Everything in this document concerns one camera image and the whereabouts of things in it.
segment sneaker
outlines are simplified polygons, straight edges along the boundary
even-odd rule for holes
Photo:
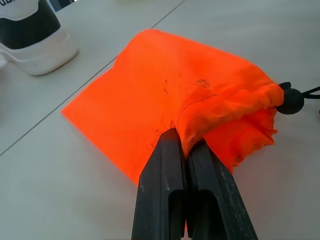
[[[0,54],[8,61],[43,75],[77,52],[47,0],[0,0]]]

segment black shoe upper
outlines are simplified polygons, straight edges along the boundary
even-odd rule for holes
[[[15,4],[15,0],[0,0],[0,8],[8,4]],[[18,21],[0,18],[0,43],[9,49],[23,49],[46,39],[59,28],[59,20],[47,1],[39,0],[38,11],[31,16]]]

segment orange fabric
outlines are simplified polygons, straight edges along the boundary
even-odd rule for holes
[[[184,156],[204,137],[232,171],[273,144],[275,106],[283,98],[247,60],[150,29],[62,113],[137,184],[159,136],[174,127]]]

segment orange drawstring bag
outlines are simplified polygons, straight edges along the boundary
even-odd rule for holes
[[[233,171],[245,156],[273,144],[275,106],[283,100],[283,90],[247,60],[150,29],[62,113],[138,184],[170,128],[177,129],[185,157],[204,138]]]

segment dirt stain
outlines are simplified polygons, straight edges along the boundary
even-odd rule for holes
[[[194,83],[194,85],[199,85],[204,88],[209,88],[211,86],[210,83],[208,82],[208,80],[206,80],[206,79],[199,79]]]
[[[219,119],[226,119],[228,116],[227,115],[222,115],[219,117]]]

